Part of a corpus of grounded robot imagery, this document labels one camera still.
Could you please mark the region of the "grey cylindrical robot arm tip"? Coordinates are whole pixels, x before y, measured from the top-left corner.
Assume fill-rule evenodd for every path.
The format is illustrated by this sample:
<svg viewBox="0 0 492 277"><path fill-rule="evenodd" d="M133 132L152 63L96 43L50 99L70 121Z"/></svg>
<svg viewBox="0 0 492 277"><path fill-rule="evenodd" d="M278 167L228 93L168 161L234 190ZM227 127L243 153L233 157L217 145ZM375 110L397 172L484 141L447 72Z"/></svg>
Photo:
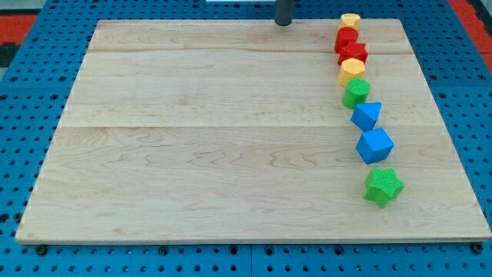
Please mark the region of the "grey cylindrical robot arm tip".
<svg viewBox="0 0 492 277"><path fill-rule="evenodd" d="M279 26L288 26L292 23L294 0L277 0L274 22Z"/></svg>

